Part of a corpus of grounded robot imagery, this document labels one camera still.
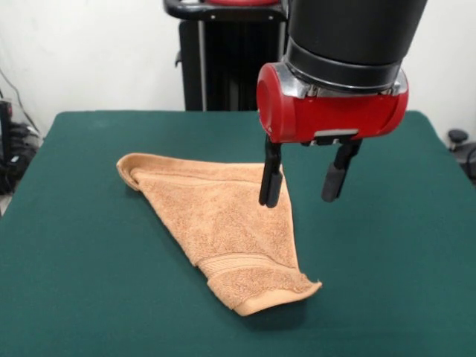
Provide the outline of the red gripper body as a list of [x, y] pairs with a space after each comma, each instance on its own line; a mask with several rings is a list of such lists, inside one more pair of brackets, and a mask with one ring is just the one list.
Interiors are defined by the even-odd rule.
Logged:
[[408, 96], [402, 70], [390, 89], [371, 94], [315, 87], [296, 78], [283, 62], [265, 64], [257, 80], [260, 123], [273, 143], [386, 135], [405, 116]]

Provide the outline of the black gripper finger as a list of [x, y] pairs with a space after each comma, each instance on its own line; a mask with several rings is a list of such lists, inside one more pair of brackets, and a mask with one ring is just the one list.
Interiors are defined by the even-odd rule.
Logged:
[[361, 143], [362, 140], [349, 141], [338, 148], [335, 159], [329, 165], [324, 179], [321, 198], [325, 202], [334, 202], [339, 198], [351, 161], [358, 155]]
[[269, 136], [265, 142], [265, 163], [260, 186], [259, 203], [267, 208], [275, 208], [280, 197], [283, 182], [281, 168], [281, 144], [273, 143]]

